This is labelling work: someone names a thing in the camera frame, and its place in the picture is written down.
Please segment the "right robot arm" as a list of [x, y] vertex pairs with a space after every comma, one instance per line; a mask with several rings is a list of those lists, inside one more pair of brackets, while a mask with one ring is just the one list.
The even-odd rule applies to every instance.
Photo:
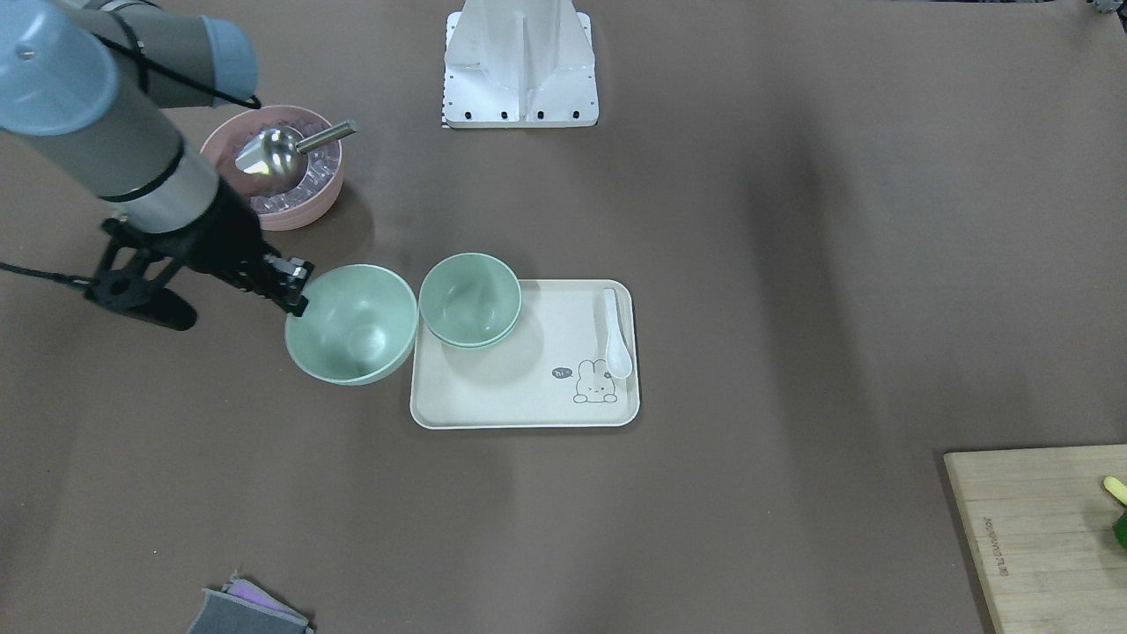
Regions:
[[85, 300], [186, 330], [168, 288], [192, 269], [301, 316], [313, 265], [284, 258], [256, 212], [166, 119], [167, 108], [261, 108], [258, 63], [237, 25], [149, 1], [5, 1], [3, 132], [109, 204], [92, 276], [54, 280]]

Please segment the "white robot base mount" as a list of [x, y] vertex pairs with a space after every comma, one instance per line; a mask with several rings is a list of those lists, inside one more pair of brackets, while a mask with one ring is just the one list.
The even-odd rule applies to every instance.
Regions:
[[449, 130], [586, 128], [600, 119], [592, 20], [571, 1], [467, 1], [446, 18]]

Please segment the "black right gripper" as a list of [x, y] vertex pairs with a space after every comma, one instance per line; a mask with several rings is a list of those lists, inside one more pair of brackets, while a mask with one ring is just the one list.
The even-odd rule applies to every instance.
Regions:
[[181, 269], [270, 300], [291, 316], [307, 312], [305, 287], [316, 265], [269, 255], [257, 214], [228, 184], [218, 186], [208, 209], [176, 232], [141, 232], [117, 218], [104, 221], [103, 229], [109, 241], [85, 300], [108, 312], [159, 328], [190, 329], [195, 309], [167, 286]]

